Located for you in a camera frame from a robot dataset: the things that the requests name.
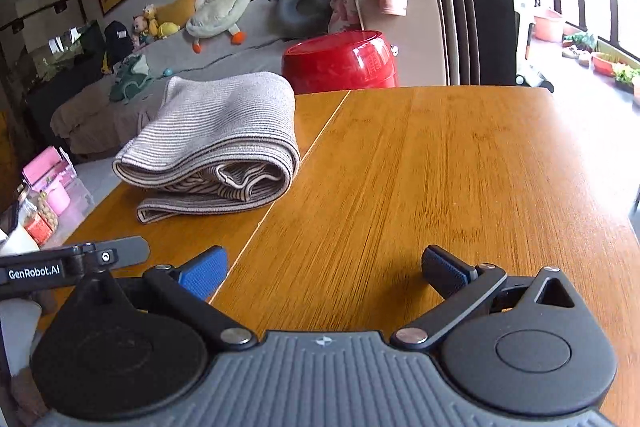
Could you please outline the grey neck pillow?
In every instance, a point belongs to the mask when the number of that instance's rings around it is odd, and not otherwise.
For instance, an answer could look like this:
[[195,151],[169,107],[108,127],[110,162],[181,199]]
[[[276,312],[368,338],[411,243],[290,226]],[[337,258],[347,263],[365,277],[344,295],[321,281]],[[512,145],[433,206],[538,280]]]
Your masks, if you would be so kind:
[[305,39],[326,33],[331,0],[279,0],[277,20],[282,35]]

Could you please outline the pink plastic basin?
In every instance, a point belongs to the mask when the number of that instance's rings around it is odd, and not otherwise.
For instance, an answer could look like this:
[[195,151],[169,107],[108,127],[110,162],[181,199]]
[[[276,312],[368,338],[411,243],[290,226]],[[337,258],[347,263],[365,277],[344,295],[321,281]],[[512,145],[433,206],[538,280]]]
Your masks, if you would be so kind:
[[565,18],[555,10],[541,6],[534,9],[535,38],[548,42],[561,42],[564,35]]

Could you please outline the grey covered sofa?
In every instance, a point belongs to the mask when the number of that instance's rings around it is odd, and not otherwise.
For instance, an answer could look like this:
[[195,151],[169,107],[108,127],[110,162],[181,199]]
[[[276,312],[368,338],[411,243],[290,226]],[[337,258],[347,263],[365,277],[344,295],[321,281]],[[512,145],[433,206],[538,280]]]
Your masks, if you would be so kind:
[[66,150],[81,158],[113,156],[155,118],[171,77],[214,81],[248,72],[281,72],[281,56],[297,42],[278,17],[280,0],[252,0],[240,18],[247,31],[241,44],[220,34],[192,49],[193,39],[184,30],[134,52],[148,68],[148,83],[131,100],[113,101],[116,75],[90,83],[55,109],[50,118],[53,134]]

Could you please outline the pink storage box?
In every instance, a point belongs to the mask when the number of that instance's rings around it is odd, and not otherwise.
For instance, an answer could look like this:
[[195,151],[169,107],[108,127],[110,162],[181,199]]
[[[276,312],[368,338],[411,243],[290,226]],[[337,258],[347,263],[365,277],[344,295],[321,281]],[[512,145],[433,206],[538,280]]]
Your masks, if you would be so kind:
[[49,146],[22,168],[23,180],[57,218],[86,217],[94,199],[62,148]]

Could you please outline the grey striped knit sweater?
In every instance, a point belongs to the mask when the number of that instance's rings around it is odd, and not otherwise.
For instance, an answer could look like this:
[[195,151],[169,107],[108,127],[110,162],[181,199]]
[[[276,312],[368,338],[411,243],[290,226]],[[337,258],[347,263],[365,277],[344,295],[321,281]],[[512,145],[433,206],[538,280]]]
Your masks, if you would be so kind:
[[174,77],[113,170],[149,192],[137,208],[142,223],[252,210],[285,194],[298,173],[294,117],[294,91],[273,72]]

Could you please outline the yellow plush toy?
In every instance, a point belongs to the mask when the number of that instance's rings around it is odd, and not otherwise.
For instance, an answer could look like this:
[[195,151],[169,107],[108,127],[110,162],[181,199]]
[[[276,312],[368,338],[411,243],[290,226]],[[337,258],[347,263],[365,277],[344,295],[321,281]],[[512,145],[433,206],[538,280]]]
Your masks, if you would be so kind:
[[132,18],[132,43],[135,49],[143,48],[156,40],[162,40],[179,32],[181,27],[173,22],[160,23],[156,9],[147,5],[140,15]]

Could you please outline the green dinosaur plush toy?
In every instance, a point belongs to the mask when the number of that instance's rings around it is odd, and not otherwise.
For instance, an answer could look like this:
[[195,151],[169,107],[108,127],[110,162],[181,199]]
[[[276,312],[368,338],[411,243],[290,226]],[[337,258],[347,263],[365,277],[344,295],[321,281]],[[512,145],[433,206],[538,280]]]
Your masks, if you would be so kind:
[[127,56],[116,72],[116,79],[110,91],[110,101],[113,103],[132,101],[153,80],[149,71],[149,65],[143,54]]

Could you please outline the white goose plush toy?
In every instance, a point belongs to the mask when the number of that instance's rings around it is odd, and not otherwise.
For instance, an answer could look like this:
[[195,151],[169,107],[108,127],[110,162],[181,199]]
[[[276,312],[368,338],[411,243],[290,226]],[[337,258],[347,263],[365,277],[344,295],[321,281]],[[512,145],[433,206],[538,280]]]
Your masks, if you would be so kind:
[[246,39],[246,33],[238,26],[238,21],[252,0],[196,0],[195,12],[186,22],[186,32],[192,37],[195,53],[202,50],[201,41],[216,37],[224,32],[231,36],[231,43],[239,46]]

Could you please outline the red bowl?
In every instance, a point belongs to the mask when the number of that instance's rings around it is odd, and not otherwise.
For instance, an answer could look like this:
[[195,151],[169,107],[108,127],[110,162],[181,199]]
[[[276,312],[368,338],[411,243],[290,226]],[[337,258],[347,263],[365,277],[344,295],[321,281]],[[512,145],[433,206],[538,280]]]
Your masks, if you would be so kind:
[[614,77],[624,63],[616,56],[604,52],[593,52],[591,62],[596,72],[608,77]]

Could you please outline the red round stool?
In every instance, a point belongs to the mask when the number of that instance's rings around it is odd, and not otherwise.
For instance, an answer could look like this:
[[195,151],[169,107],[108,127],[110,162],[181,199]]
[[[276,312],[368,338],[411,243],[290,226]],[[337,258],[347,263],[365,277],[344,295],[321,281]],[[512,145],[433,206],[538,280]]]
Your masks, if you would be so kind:
[[307,39],[282,55],[296,94],[399,86],[396,58],[381,31],[345,30]]

